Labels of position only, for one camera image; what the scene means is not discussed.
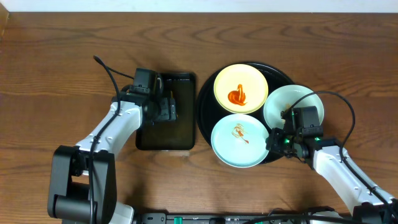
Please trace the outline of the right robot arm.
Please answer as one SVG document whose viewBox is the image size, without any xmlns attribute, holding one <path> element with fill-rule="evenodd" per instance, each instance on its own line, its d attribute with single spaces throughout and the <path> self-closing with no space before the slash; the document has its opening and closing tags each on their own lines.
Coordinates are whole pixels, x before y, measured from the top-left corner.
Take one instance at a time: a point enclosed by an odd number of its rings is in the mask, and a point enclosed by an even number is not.
<svg viewBox="0 0 398 224">
<path fill-rule="evenodd" d="M 397 199 L 373 182 L 352 160 L 343 144 L 324 138 L 319 124 L 308 128 L 285 123 L 272 128 L 266 149 L 296 157 L 320 174 L 361 223 L 397 223 Z"/>
</svg>

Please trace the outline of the yellow plate with sauce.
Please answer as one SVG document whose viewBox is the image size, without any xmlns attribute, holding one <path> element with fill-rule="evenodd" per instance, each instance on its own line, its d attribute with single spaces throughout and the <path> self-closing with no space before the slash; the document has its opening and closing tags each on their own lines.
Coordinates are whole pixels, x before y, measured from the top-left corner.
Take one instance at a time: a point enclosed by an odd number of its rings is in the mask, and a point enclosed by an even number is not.
<svg viewBox="0 0 398 224">
<path fill-rule="evenodd" d="M 227 111 L 249 114 L 266 102 L 269 86 L 256 68 L 234 64 L 223 68 L 215 78 L 213 92 L 217 102 Z"/>
</svg>

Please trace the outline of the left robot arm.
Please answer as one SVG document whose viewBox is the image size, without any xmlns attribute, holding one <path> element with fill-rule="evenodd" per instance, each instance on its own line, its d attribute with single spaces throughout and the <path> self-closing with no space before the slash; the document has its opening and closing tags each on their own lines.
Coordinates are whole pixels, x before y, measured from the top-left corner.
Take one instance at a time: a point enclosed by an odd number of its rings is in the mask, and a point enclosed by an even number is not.
<svg viewBox="0 0 398 224">
<path fill-rule="evenodd" d="M 144 119 L 176 118 L 172 91 L 125 86 L 86 138 L 55 150 L 48 215 L 64 223 L 132 223 L 134 209 L 117 201 L 116 157 Z"/>
</svg>

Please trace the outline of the light blue plate front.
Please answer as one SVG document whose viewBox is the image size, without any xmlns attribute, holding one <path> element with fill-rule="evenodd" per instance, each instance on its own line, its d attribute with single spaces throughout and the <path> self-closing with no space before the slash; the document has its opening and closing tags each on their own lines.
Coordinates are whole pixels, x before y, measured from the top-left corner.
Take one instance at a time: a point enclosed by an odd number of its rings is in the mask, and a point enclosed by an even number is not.
<svg viewBox="0 0 398 224">
<path fill-rule="evenodd" d="M 248 168 L 260 164 L 269 154 L 269 132 L 256 118 L 231 114 L 220 119 L 211 132 L 211 147 L 225 164 Z"/>
</svg>

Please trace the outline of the pale green plate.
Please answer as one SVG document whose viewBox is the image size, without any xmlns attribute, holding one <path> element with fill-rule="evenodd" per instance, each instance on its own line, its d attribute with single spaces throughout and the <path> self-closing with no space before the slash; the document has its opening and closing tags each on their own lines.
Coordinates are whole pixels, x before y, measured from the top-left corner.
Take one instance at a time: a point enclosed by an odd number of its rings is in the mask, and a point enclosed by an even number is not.
<svg viewBox="0 0 398 224">
<path fill-rule="evenodd" d="M 263 114 L 266 124 L 270 129 L 284 127 L 284 122 L 280 117 L 280 113 L 289 109 L 301 97 L 312 93 L 313 91 L 301 85 L 286 85 L 274 90 L 267 98 Z M 322 124 L 324 119 L 324 107 L 318 95 L 308 96 L 300 101 L 297 107 L 316 106 L 318 111 L 318 119 Z"/>
</svg>

